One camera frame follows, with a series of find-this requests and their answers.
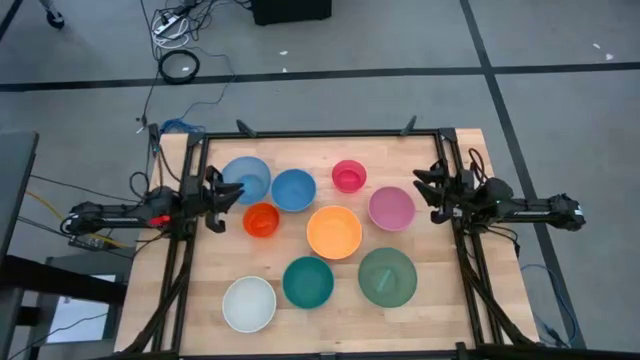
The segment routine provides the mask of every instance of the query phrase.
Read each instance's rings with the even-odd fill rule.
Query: light blue bowl
[[[225,183],[243,183],[244,194],[238,202],[243,205],[255,204],[262,200],[271,184],[271,172],[264,161],[253,156],[233,159],[222,169]]]
[[[313,176],[300,169],[283,171],[271,187],[273,202],[284,211],[298,212],[311,205],[316,197],[316,182]]]

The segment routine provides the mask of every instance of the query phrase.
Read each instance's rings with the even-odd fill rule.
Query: wooden table
[[[493,174],[482,131],[457,130],[459,147],[469,166],[467,150],[477,149]],[[161,143],[174,173],[183,166],[187,135],[165,135]],[[313,205],[302,213],[281,213],[280,227],[269,239],[255,239],[242,227],[246,206],[235,205],[225,217],[227,232],[215,234],[199,221],[191,271],[181,355],[271,354],[360,351],[452,349],[464,341],[473,347],[469,315],[450,224],[435,225],[432,210],[413,188],[413,169],[427,169],[437,160],[435,142],[428,136],[358,138],[288,138],[215,140],[209,148],[209,164],[222,169],[244,155],[263,159],[272,176],[299,167],[317,183]],[[365,187],[356,194],[337,191],[331,180],[334,164],[345,158],[360,161],[368,171]],[[158,185],[154,177],[152,183]],[[165,176],[165,185],[178,183]],[[405,189],[416,204],[413,224],[403,232],[377,228],[367,214],[371,194],[381,186]],[[270,202],[270,195],[265,201]],[[289,303],[282,292],[286,266],[313,251],[306,241],[311,215],[326,205],[350,208],[363,225],[363,241],[350,257],[328,261],[336,278],[329,301],[321,308],[302,310]],[[150,238],[144,231],[141,238]],[[136,257],[129,280],[116,341],[125,348],[150,318],[158,303],[168,240],[150,244]],[[537,340],[531,308],[513,246],[507,239],[483,235],[487,266],[498,303],[525,335]],[[407,254],[418,272],[418,288],[399,308],[380,308],[369,302],[358,286],[358,266],[364,256],[379,247],[394,247]],[[222,297],[231,283],[243,276],[265,278],[277,294],[277,311],[271,323],[255,334],[241,334],[224,321]],[[480,311],[485,339],[490,341],[486,311]],[[167,316],[165,345],[173,328]]]

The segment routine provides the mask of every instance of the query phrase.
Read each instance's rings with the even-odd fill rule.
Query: green bowl
[[[358,282],[369,301],[392,308],[411,299],[418,274],[407,255],[393,248],[380,248],[367,254],[360,263]]]
[[[333,273],[322,259],[304,256],[287,267],[282,278],[284,295],[303,309],[324,304],[333,291]]]

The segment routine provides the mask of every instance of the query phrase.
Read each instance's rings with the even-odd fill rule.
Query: yellow cable
[[[56,208],[53,207],[53,205],[51,205],[50,202],[48,202],[47,200],[41,198],[40,196],[32,193],[31,191],[25,191],[25,193],[29,196],[31,196],[32,198],[36,199],[39,203],[41,203],[42,205],[44,205],[47,209],[49,209],[49,211],[51,211],[51,213],[53,213],[53,215],[55,215],[55,217],[58,218],[58,220],[62,221],[64,220],[64,216],[62,216],[62,214],[60,214],[60,212],[58,212],[58,210],[56,210]],[[94,238],[94,239],[99,239],[102,240],[108,244],[111,244],[113,246],[119,247],[119,248],[125,248],[128,247],[125,244],[119,243],[111,238],[108,238],[106,236],[102,236],[99,234],[89,234],[89,237]]]

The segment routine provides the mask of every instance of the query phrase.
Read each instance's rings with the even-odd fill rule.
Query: bowl
[[[251,205],[242,218],[244,229],[249,235],[255,237],[271,236],[276,231],[279,222],[278,209],[267,203]]]
[[[276,293],[265,279],[257,276],[236,280],[222,299],[224,320],[241,333],[253,333],[264,328],[275,312]]]
[[[407,255],[393,248],[380,248],[367,254],[360,263],[358,283],[369,301],[392,308],[411,299],[418,274]]]
[[[369,199],[369,217],[380,228],[402,231],[409,227],[416,214],[411,196],[397,187],[376,190]]]
[[[322,259],[304,256],[289,264],[282,278],[282,289],[293,305],[313,309],[331,296],[333,273]]]
[[[342,206],[326,206],[307,223],[307,241],[318,255],[332,260],[353,254],[362,242],[358,217]]]
[[[242,183],[244,194],[238,199],[243,205],[255,204],[262,200],[271,184],[271,172],[264,161],[253,156],[233,159],[222,169],[225,183]]]
[[[367,181],[367,170],[357,161],[343,160],[333,167],[331,178],[338,190],[352,193]]]
[[[311,205],[316,196],[316,182],[304,170],[285,170],[273,180],[271,196],[284,211],[302,211]]]

